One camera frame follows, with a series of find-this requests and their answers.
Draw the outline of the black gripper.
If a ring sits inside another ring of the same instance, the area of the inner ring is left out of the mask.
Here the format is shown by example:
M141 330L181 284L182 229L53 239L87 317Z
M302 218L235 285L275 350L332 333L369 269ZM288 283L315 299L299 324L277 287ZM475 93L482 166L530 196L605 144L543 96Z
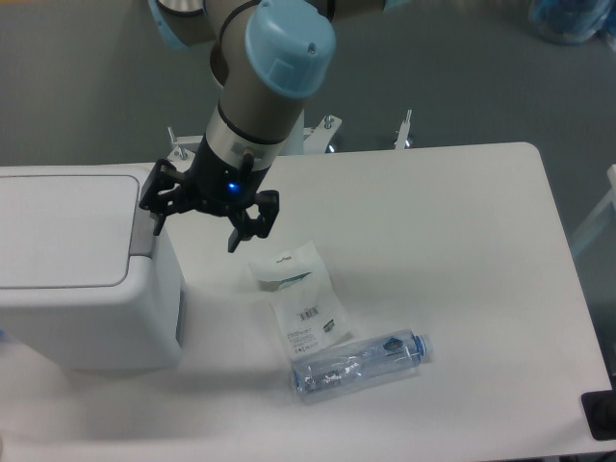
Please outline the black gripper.
M233 225L229 253L253 237L267 238L280 210L279 191L258 191L270 168L267 155L266 147L237 137L204 138L188 171L159 159L141 188L139 202L154 219L153 235L161 234L167 217L197 211L229 218ZM247 211L252 206L258 209L255 218Z

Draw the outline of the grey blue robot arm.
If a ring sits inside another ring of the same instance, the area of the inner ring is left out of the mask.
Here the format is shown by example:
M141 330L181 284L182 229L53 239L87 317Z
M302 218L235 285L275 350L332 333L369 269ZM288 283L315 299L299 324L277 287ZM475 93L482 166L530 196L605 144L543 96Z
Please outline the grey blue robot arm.
M158 160L139 206L159 235L167 217L197 211L227 217L229 251L266 238L280 199L260 186L283 150L307 100L320 88L336 50L333 24L397 1L151 1L161 36L171 45L210 42L210 68L221 86L217 106L180 171Z

